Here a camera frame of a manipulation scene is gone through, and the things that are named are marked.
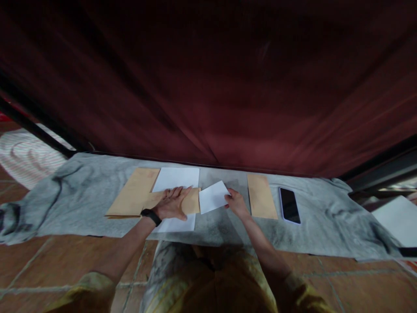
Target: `striped cloth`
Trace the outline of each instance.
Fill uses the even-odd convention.
[[[42,124],[37,124],[55,140],[74,150],[64,139]],[[43,178],[65,163],[65,157],[25,129],[0,137],[0,164],[17,182],[32,190]]]

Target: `manila envelope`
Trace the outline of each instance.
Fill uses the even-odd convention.
[[[193,188],[181,203],[181,209],[184,214],[200,213],[199,192],[201,188]],[[149,193],[148,201],[144,204],[143,209],[151,209],[162,199],[164,192]]]
[[[249,200],[252,216],[278,219],[268,178],[264,175],[248,174]]]
[[[106,213],[110,217],[137,217],[158,177],[160,169],[137,168]]]

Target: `curtain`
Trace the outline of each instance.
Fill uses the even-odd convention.
[[[96,151],[336,177],[417,133],[416,1],[4,1],[0,68]]]

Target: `black watch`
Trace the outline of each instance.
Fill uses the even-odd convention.
[[[144,210],[140,213],[140,215],[142,215],[142,216],[147,216],[147,217],[149,217],[150,219],[152,219],[152,220],[155,222],[156,227],[158,227],[158,226],[159,226],[159,224],[162,222],[162,220],[159,218],[159,216],[158,216],[158,215],[156,215],[156,213],[155,213],[154,211],[150,210],[150,209],[144,209]]]

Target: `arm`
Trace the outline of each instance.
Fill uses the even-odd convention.
[[[160,219],[179,218],[187,220],[181,210],[181,202],[190,192],[191,187],[181,193],[182,187],[165,190],[162,200],[152,209]],[[155,222],[149,217],[142,219],[122,239],[108,251],[108,253],[91,269],[109,277],[114,283],[122,278],[127,266],[139,247],[155,228]]]
[[[181,210],[181,202],[190,192],[191,187],[165,190],[162,200],[152,209],[160,219],[176,217],[187,220]],[[101,260],[84,275],[58,301],[50,304],[44,312],[110,312],[115,288],[125,272],[133,255],[143,245],[148,235],[156,227],[149,217],[142,219],[101,258]]]
[[[288,299],[287,292],[283,290],[283,282],[290,275],[291,268],[284,261],[284,259],[274,249],[272,244],[266,239],[261,228],[253,220],[246,204],[243,200],[243,196],[237,191],[228,188],[231,196],[225,195],[227,201],[226,208],[233,211],[234,214],[242,221],[251,240],[252,246],[255,249],[258,256],[259,263],[265,278],[274,294],[277,306],[279,308],[286,307],[285,302]]]
[[[278,311],[333,312],[311,286],[291,273],[291,268],[252,219],[242,195],[231,188],[228,188],[228,190],[231,196],[225,195],[228,203],[226,208],[230,207],[245,226],[262,271],[274,294]]]

